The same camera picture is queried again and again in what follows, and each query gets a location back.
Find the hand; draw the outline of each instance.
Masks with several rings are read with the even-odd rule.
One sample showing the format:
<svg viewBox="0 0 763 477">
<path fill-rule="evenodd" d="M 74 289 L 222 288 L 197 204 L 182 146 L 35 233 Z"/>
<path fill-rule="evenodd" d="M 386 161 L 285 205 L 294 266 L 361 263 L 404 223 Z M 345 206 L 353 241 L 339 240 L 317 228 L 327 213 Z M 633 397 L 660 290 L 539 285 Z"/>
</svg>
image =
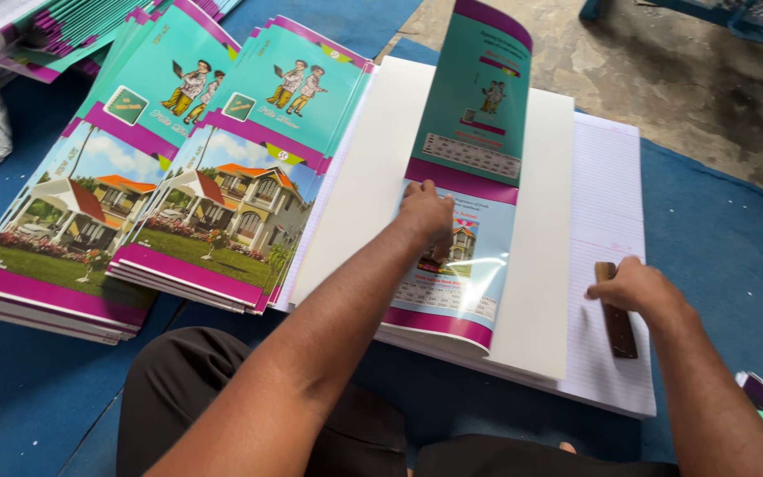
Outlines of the hand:
<svg viewBox="0 0 763 477">
<path fill-rule="evenodd" d="M 422 184 L 411 182 L 405 188 L 404 198 L 399 205 L 399 215 L 396 220 L 407 224 L 426 241 L 426 246 L 434 245 L 431 258 L 437 263 L 443 263 L 449 255 L 452 246 L 452 211 L 455 200 L 450 193 L 446 197 L 438 197 L 433 181 Z"/>
<path fill-rule="evenodd" d="M 620 262 L 614 279 L 588 287 L 588 299 L 601 299 L 626 311 L 637 311 L 649 325 L 692 311 L 684 295 L 658 269 L 646 266 L 636 256 Z"/>
</svg>

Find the concrete floor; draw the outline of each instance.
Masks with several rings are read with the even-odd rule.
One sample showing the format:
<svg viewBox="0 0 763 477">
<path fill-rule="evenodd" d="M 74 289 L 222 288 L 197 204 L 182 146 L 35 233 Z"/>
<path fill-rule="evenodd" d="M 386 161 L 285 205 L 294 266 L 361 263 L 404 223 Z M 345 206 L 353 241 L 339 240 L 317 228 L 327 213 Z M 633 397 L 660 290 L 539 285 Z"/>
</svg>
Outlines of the concrete floor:
<svg viewBox="0 0 763 477">
<path fill-rule="evenodd" d="M 596 23 L 584 0 L 482 0 L 534 39 L 532 86 L 763 188 L 763 45 L 665 8 L 612 0 Z M 391 39 L 440 49 L 454 0 L 423 0 Z"/>
</svg>

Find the ruled paper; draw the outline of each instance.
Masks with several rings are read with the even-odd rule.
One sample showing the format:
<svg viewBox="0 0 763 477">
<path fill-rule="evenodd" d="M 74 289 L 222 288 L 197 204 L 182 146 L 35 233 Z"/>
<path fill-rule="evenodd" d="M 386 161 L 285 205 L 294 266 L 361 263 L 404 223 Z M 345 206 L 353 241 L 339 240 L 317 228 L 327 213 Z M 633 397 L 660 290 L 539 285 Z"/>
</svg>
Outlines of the ruled paper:
<svg viewBox="0 0 763 477">
<path fill-rule="evenodd" d="M 364 106 L 367 103 L 367 97 L 370 95 L 370 91 L 373 88 L 373 83 L 376 82 L 376 73 L 379 70 L 376 68 L 370 79 L 367 81 L 367 85 L 364 88 L 364 92 L 361 95 L 361 99 L 355 106 L 355 112 L 352 114 L 352 119 L 349 120 L 349 125 L 344 131 L 344 137 L 341 139 L 340 144 L 337 146 L 337 151 L 332 157 L 332 163 L 329 164 L 328 170 L 325 173 L 325 179 L 323 184 L 320 185 L 320 191 L 317 193 L 316 201 L 314 202 L 314 208 L 308 215 L 308 222 L 305 223 L 305 229 L 302 232 L 302 237 L 299 239 L 299 245 L 296 247 L 296 253 L 293 255 L 293 261 L 290 264 L 290 268 L 287 270 L 287 276 L 284 279 L 284 284 L 281 285 L 281 291 L 279 292 L 278 301 L 273 308 L 282 311 L 290 311 L 290 292 L 293 289 L 293 285 L 296 283 L 296 277 L 299 275 L 299 270 L 302 266 L 302 259 L 305 257 L 305 253 L 308 251 L 308 245 L 311 243 L 311 239 L 314 237 L 314 231 L 317 228 L 317 224 L 320 222 L 320 217 L 325 209 L 325 203 L 328 202 L 329 196 L 332 195 L 332 189 L 334 183 L 337 180 L 337 176 L 340 173 L 340 168 L 344 164 L 344 158 L 349 150 L 349 145 L 352 143 L 352 137 L 355 135 L 355 127 L 358 125 L 358 120 L 361 117 L 361 113 L 364 112 Z"/>
<path fill-rule="evenodd" d="M 597 261 L 643 261 L 638 128 L 575 114 L 567 310 L 567 378 L 547 387 L 645 416 L 655 415 L 650 332 L 630 313 L 638 359 L 614 358 L 599 301 L 583 298 Z"/>
</svg>

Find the wooden tool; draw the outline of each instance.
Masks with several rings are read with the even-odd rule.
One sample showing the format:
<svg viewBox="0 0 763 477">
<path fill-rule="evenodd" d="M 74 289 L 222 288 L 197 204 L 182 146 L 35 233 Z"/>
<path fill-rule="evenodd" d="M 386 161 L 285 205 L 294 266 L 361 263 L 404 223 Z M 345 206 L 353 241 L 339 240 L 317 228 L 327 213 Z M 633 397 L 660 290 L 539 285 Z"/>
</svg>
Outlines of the wooden tool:
<svg viewBox="0 0 763 477">
<path fill-rule="evenodd" d="M 593 269 L 598 284 L 617 275 L 617 265 L 610 261 L 598 261 Z M 635 333 L 631 330 L 629 314 L 605 303 L 602 304 L 602 312 L 605 314 L 605 329 L 608 331 L 608 341 L 614 357 L 638 359 L 638 346 L 635 344 Z"/>
</svg>

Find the black pants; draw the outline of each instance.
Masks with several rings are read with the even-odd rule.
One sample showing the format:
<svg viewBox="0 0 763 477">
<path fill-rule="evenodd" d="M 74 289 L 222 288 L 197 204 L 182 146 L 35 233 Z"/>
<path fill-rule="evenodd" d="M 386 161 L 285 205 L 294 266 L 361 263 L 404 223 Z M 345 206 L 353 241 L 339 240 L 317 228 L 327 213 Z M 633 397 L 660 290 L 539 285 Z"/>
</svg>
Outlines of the black pants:
<svg viewBox="0 0 763 477">
<path fill-rule="evenodd" d="M 178 329 L 149 343 L 125 380 L 117 475 L 146 472 L 228 384 L 249 347 L 216 329 Z M 306 475 L 405 477 L 403 415 L 351 383 L 314 443 Z M 614 464 L 517 439 L 463 435 L 424 447 L 416 477 L 678 475 L 676 466 Z"/>
</svg>

